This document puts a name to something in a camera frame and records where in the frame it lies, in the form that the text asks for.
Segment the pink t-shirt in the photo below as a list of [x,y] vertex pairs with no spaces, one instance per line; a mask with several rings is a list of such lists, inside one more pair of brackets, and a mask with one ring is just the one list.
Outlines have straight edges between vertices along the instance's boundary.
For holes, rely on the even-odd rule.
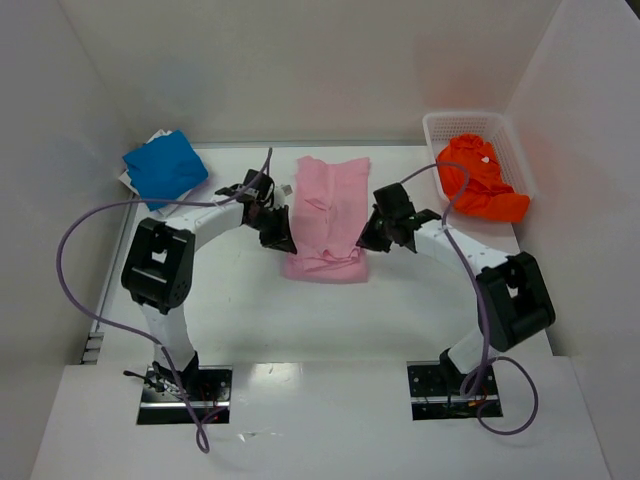
[[368,220],[367,157],[328,164],[297,160],[291,233],[297,248],[282,274],[294,281],[357,284],[368,281],[365,251],[357,241]]

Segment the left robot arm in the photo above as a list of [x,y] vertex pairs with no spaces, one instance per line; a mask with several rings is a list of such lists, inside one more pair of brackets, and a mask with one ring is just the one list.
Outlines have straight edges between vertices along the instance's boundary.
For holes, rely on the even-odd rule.
[[121,276],[147,322],[154,343],[156,375],[190,395],[203,388],[199,358],[188,335],[184,303],[190,293],[196,252],[210,241],[247,226],[259,232],[260,245],[297,252],[286,197],[289,185],[256,170],[240,184],[215,192],[211,204],[166,221],[143,219],[136,229]]

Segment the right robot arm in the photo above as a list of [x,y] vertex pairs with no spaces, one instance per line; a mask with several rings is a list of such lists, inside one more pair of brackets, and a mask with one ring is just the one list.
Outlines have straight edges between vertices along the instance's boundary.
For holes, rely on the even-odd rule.
[[462,380],[550,327],[556,313],[536,259],[489,247],[446,224],[437,213],[418,211],[404,186],[374,192],[375,202],[358,245],[374,252],[396,244],[469,276],[476,294],[478,325],[445,350],[440,365]]

